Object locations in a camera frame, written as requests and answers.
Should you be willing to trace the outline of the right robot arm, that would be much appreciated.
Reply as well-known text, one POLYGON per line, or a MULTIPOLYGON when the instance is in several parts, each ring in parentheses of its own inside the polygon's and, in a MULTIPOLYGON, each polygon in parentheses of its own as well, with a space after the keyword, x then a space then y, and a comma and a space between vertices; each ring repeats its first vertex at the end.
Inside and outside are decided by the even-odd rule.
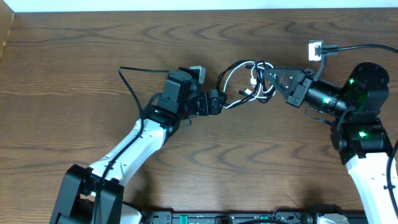
POLYGON ((380 65, 355 66, 343 87, 320 79, 310 68, 267 68, 264 78, 296 108, 335 117, 325 121, 330 139, 360 195, 369 223, 397 223, 397 171, 392 145, 379 118, 389 96, 388 72, 380 65))

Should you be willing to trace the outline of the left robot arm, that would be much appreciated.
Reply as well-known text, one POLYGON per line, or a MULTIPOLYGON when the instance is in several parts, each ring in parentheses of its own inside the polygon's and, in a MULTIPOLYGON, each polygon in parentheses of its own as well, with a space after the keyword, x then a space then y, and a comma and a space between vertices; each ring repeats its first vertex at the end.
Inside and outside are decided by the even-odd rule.
POLYGON ((201 66, 169 70, 161 93, 145 107, 131 132, 87 168, 74 164, 63 176, 51 223, 140 223, 143 213, 123 202, 124 188, 141 165, 194 116, 221 113, 226 95, 201 89, 201 66))

